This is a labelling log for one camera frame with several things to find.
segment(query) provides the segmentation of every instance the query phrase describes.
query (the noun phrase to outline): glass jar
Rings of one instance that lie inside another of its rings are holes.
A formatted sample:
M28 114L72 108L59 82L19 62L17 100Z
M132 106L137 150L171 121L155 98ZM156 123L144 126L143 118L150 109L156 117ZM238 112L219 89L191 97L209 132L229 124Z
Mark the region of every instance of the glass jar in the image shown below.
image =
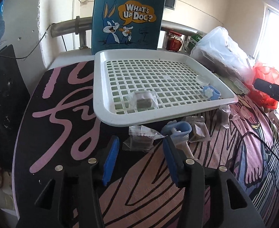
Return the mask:
M179 51L182 46L183 40L181 39L182 34L175 31L169 31L166 50L169 51Z

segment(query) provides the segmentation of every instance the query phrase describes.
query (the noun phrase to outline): metal railing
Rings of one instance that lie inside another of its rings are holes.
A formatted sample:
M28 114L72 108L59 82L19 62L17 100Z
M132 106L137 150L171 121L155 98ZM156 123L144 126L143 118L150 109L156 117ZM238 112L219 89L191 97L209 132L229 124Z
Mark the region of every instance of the metal railing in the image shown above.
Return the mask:
M86 31L88 30L92 30L92 17L80 18L77 16L74 20L63 21L51 25L51 35L53 38L70 33L79 34L80 48L87 47ZM189 26L162 20L161 31L168 32L170 30L185 35L185 38L187 38L187 36L193 36L198 32L197 29Z

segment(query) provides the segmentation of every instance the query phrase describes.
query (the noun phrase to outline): blue clip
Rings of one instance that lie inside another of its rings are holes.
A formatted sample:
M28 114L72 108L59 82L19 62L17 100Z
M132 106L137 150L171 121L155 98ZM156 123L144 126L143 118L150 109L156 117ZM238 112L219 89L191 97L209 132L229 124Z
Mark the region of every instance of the blue clip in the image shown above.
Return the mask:
M184 136L189 135L191 130L192 128L188 122L177 122L174 120L165 125L160 133L162 135L170 135L171 139L175 141L175 139L181 139Z
M206 96L207 98L210 98L210 100L218 100L221 96L221 93L216 88L209 85L203 87L203 95Z

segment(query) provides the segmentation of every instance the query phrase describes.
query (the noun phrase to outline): red jar lid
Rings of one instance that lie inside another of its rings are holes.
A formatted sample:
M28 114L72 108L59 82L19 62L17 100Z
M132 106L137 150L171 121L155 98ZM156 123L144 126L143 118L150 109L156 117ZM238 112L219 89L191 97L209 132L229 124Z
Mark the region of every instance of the red jar lid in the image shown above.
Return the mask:
M175 35L177 35L177 36L179 36L179 37L182 36L182 34L180 34L180 33L178 33L178 32L175 32L175 31L169 31L169 33L170 33L170 34L175 34Z

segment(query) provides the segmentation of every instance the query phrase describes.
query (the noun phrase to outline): plastic tray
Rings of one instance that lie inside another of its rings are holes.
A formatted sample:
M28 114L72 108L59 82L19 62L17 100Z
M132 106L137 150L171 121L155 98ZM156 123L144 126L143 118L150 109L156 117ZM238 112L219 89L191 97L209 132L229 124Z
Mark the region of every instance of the plastic tray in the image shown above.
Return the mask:
M221 93L210 101L202 95L196 75L205 76ZM127 96L136 90L153 90L158 109L131 109ZM115 49L96 53L93 108L104 123L131 126L188 116L238 102L220 79L191 57L175 52Z

